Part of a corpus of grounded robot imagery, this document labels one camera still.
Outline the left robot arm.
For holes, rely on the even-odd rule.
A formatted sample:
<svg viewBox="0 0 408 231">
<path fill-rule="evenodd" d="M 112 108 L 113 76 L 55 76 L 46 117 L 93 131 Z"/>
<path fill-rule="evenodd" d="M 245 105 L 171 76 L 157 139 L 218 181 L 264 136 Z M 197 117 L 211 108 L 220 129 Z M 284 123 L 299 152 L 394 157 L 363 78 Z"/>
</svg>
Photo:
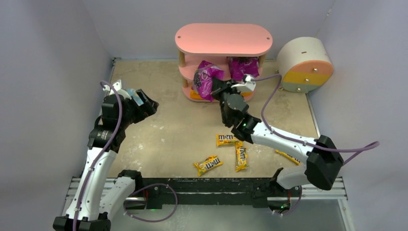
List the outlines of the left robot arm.
<svg viewBox="0 0 408 231">
<path fill-rule="evenodd" d="M 159 103 L 141 89 L 119 90 L 105 96 L 101 115 L 89 134 L 87 159 L 81 179 L 67 211 L 56 217 L 56 231 L 108 231 L 111 219 L 126 196 L 136 191 L 141 174 L 124 170 L 117 178 L 118 185 L 103 195 L 104 186 L 128 126 L 156 113 Z"/>
</svg>

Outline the yellow m&m bag vertical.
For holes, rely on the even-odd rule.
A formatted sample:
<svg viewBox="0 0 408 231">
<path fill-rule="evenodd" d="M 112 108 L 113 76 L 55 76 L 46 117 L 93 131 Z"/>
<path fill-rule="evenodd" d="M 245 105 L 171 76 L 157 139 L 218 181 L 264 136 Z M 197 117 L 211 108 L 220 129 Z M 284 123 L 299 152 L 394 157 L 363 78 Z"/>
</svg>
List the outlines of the yellow m&m bag vertical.
<svg viewBox="0 0 408 231">
<path fill-rule="evenodd" d="M 244 170 L 248 167 L 247 163 L 247 150 L 244 146 L 236 146 L 236 161 L 235 161 L 235 172 Z"/>
</svg>

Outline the large orange gummy candy bag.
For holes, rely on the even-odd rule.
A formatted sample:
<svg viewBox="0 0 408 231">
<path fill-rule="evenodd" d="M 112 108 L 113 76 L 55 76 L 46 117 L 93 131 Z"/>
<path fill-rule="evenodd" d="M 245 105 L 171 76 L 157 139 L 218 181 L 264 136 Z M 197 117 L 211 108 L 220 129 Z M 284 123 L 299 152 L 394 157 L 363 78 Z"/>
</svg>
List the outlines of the large orange gummy candy bag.
<svg viewBox="0 0 408 231">
<path fill-rule="evenodd" d="M 202 100 L 202 97 L 201 97 L 200 94 L 196 91 L 196 89 L 194 88 L 194 85 L 193 85 L 193 84 L 191 84 L 190 98 L 191 98 L 191 99 L 194 99 L 194 100 Z"/>
</svg>

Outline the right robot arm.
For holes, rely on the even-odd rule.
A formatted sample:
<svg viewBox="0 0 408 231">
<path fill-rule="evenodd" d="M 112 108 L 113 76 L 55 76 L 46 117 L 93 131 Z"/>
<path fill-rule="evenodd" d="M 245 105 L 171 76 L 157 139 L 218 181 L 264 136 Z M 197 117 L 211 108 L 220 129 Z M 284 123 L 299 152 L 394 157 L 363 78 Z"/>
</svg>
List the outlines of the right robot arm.
<svg viewBox="0 0 408 231">
<path fill-rule="evenodd" d="M 344 160 L 331 138 L 303 137 L 271 127 L 248 113 L 249 105 L 234 80 L 213 80 L 211 95 L 219 101 L 222 123 L 241 141 L 277 149 L 301 161 L 301 165 L 275 172 L 273 181 L 283 189 L 312 184 L 329 191 Z"/>
</svg>

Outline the purple grape candy bag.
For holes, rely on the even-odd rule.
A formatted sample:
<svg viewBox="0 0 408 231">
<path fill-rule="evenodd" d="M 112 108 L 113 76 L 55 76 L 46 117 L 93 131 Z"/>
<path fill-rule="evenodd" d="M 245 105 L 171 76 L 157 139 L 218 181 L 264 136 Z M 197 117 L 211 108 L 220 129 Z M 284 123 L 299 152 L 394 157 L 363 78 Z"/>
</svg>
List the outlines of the purple grape candy bag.
<svg viewBox="0 0 408 231">
<path fill-rule="evenodd" d="M 214 100 L 214 97 L 211 95 L 213 80 L 223 80 L 224 75 L 225 71 L 220 67 L 203 60 L 194 73 L 192 89 L 198 93 L 202 99 L 212 102 Z"/>
<path fill-rule="evenodd" d="M 259 63 L 257 57 L 228 57 L 230 78 L 242 81 L 245 74 L 253 77 L 259 76 Z"/>
</svg>

